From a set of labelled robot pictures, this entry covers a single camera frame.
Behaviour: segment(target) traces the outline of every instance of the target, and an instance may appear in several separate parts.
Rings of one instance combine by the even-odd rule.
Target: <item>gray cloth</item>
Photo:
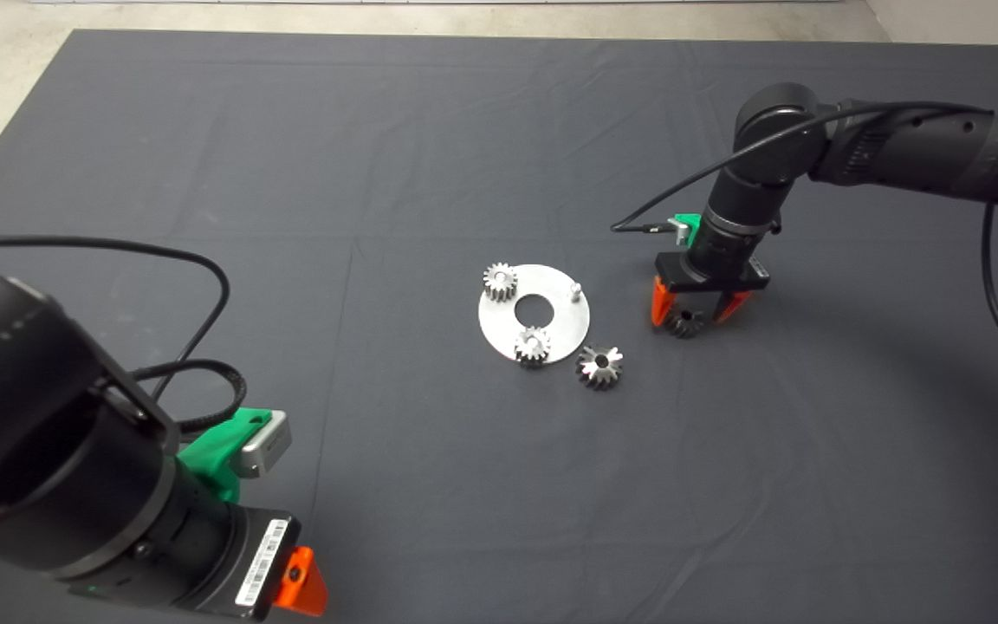
[[[690,342],[649,327],[668,238],[607,232],[784,80],[998,110],[998,48],[76,32],[0,139],[0,233],[232,274],[198,352],[292,416],[244,502],[302,518],[327,623],[998,621],[979,206],[800,183],[760,248],[771,287]],[[494,261],[579,280],[620,387],[500,358],[476,325]],[[174,356],[215,295],[112,252],[0,251],[0,271],[126,367]],[[165,405],[225,400],[190,376]],[[198,619],[0,564],[13,621]]]

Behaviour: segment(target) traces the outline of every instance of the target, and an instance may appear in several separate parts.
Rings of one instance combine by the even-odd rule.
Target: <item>spur gear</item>
[[[575,374],[585,386],[594,390],[606,390],[619,383],[622,376],[622,353],[617,347],[584,347],[575,361]]]
[[[515,339],[515,359],[524,367],[541,367],[549,358],[550,340],[543,328],[526,328]]]
[[[678,339],[686,339],[686,337],[694,337],[700,333],[704,325],[706,325],[706,319],[702,312],[694,312],[692,309],[673,305],[672,309],[669,309],[669,315],[661,323],[661,328]]]
[[[506,262],[496,262],[483,272],[483,292],[491,301],[507,301],[515,296],[518,274]]]

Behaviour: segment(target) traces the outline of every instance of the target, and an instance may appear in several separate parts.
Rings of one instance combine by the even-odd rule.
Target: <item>concrete floor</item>
[[[819,4],[218,5],[0,0],[0,132],[75,28],[887,41],[863,0]]]

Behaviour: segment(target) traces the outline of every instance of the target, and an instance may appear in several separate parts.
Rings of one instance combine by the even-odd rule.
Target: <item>metal plate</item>
[[[567,274],[542,264],[519,264],[515,266],[518,276],[518,291],[512,299],[496,302],[480,295],[480,330],[491,347],[502,353],[504,358],[515,359],[515,338],[526,325],[518,322],[515,305],[524,296],[542,296],[554,308],[554,319],[544,330],[549,335],[550,348],[546,363],[551,364],[566,359],[577,350],[587,336],[591,325],[591,309],[587,307],[587,295],[572,301],[572,284],[575,280]]]

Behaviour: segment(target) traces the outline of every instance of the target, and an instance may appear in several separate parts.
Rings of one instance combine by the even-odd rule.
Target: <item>barcode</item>
[[[237,591],[237,600],[234,601],[236,604],[242,607],[253,607],[256,604],[257,596],[261,595],[261,588],[264,588],[265,578],[269,576],[269,568],[276,558],[276,551],[280,549],[280,542],[286,530],[288,530],[286,520],[269,522],[269,528],[264,532],[260,548],[256,549],[253,563],[249,565],[249,573],[245,574],[245,582]]]

